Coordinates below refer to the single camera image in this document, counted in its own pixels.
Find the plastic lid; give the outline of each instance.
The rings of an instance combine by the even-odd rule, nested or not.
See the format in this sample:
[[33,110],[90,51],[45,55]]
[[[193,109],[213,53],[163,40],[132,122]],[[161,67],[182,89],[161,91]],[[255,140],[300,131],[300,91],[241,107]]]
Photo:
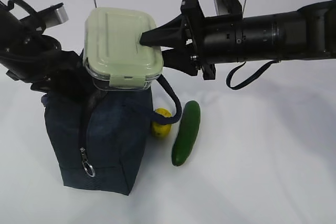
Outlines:
[[84,64],[90,74],[110,87],[143,89],[162,73],[160,47],[142,46],[143,32],[155,29],[143,12],[117,8],[94,9],[86,21]]

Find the white backdrop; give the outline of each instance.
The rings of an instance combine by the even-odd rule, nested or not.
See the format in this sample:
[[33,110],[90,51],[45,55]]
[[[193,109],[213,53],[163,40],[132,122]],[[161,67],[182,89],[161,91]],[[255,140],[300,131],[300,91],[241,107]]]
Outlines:
[[[47,34],[64,49],[81,50],[92,0],[25,1],[37,10],[64,2],[70,21]],[[248,0],[245,14],[318,1],[326,0]],[[148,12],[162,25],[178,15],[181,0],[97,2]],[[206,16],[215,14],[213,0],[200,3]],[[247,64],[235,81],[262,63]],[[335,223],[336,61],[282,62],[241,91],[225,86],[234,66],[218,66],[216,81],[165,70],[183,104],[201,104],[201,131],[180,168],[170,161],[178,125],[164,142],[149,140],[129,197],[62,186],[41,94],[1,68],[0,223]],[[164,92],[153,90],[155,106],[172,109]]]

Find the lemon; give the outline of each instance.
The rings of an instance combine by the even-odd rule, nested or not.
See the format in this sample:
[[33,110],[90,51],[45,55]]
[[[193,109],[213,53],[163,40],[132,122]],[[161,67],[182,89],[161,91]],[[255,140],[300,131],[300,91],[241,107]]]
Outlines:
[[[155,110],[155,112],[160,115],[163,115],[166,118],[170,118],[172,116],[171,113],[164,108],[159,108]],[[153,122],[152,123],[152,135],[157,138],[165,138],[170,133],[171,128],[172,128],[171,124],[160,125],[158,123]]]

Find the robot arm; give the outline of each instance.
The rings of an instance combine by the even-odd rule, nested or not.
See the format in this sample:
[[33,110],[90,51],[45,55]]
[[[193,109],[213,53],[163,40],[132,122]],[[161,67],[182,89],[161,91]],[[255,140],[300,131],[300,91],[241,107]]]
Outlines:
[[217,63],[270,60],[236,88],[229,83],[243,65],[235,68],[227,79],[233,89],[245,87],[272,63],[336,58],[336,0],[249,18],[243,18],[238,0],[215,0],[215,5],[220,16],[206,18],[198,0],[183,0],[181,15],[144,33],[140,43],[172,48],[164,52],[166,67],[190,76],[202,70],[205,80],[215,79]]
[[[18,5],[29,13],[18,20],[10,11]],[[298,11],[243,18],[239,0],[215,0],[218,16],[204,17],[198,0],[183,0],[181,15],[142,34],[140,44],[169,47],[164,66],[190,76],[202,70],[205,80],[216,77],[215,64],[270,60],[254,75],[231,87],[250,84],[273,63],[282,60],[336,58],[336,0]],[[75,52],[62,51],[60,43],[43,35],[45,29],[67,20],[63,4],[40,12],[22,0],[0,2],[0,63],[14,80],[32,83],[31,89],[57,91],[82,100],[94,90],[90,75]]]

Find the green cucumber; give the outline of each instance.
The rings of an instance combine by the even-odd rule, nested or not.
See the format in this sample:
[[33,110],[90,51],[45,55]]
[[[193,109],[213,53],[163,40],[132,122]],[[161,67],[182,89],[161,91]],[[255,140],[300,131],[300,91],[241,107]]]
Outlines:
[[200,105],[196,101],[188,102],[184,107],[180,129],[172,150],[174,166],[183,165],[190,156],[197,139],[200,123]]

